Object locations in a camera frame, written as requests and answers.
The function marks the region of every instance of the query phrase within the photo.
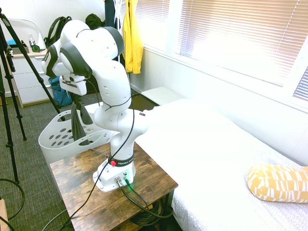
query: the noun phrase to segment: bed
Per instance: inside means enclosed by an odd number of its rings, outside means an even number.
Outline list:
[[[172,207],[183,231],[306,231],[308,204],[261,201],[246,183],[256,164],[298,166],[210,106],[178,100],[144,111],[136,139],[178,184]]]

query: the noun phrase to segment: white laundry basket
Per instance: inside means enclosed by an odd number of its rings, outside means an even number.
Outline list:
[[[112,131],[100,128],[94,123],[91,125],[83,124],[80,118],[80,111],[77,111],[77,113],[86,133],[85,137],[74,141],[71,119],[61,120],[62,116],[71,114],[71,110],[58,114],[40,134],[38,143],[43,151],[49,169],[51,163],[108,143],[113,137]],[[89,113],[89,115],[94,120],[93,114]],[[79,145],[85,140],[89,140],[90,144],[84,146]]]

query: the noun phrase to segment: white wall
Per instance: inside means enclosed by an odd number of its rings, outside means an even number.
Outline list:
[[[141,74],[130,75],[130,81],[139,91],[166,87],[185,98],[210,103],[259,140],[308,165],[308,114],[305,112],[148,50],[143,52]]]
[[[2,13],[8,18],[25,18],[34,21],[40,28],[43,38],[48,35],[51,24],[57,17],[71,16],[72,19],[85,21],[86,17],[94,13],[105,20],[105,8],[103,0],[0,0]],[[10,20],[13,29],[20,40],[27,46],[29,33],[32,33],[34,40],[38,40],[38,33],[32,23],[25,21]],[[12,37],[1,21],[6,40]],[[9,87],[7,80],[4,80],[5,92]]]

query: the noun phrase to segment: yellow pillow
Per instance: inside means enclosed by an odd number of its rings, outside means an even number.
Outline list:
[[[308,202],[308,167],[256,165],[247,173],[247,184],[260,200]]]

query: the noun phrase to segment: white dresser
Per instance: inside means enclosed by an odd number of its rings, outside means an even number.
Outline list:
[[[44,84],[53,97],[51,85],[48,81],[49,77],[44,74],[41,66],[41,61],[44,58],[46,51],[47,49],[40,53],[30,52],[28,53],[28,56],[39,75],[44,79]],[[25,57],[22,54],[15,54],[13,55],[12,60],[16,70],[13,72],[13,76],[22,106],[49,101],[46,92],[39,83]]]

